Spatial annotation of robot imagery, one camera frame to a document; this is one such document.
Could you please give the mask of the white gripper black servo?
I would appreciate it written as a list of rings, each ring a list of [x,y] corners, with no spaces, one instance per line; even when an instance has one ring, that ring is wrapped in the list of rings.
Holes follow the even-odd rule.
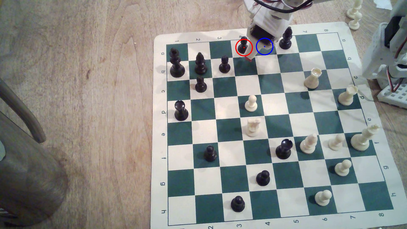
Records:
[[[273,47],[276,47],[282,34],[292,22],[292,13],[278,13],[269,10],[260,4],[255,5],[253,0],[245,0],[244,4],[250,12],[252,23],[247,28],[247,45],[246,57],[248,60],[255,58],[257,54],[257,40],[268,38],[271,40]]]

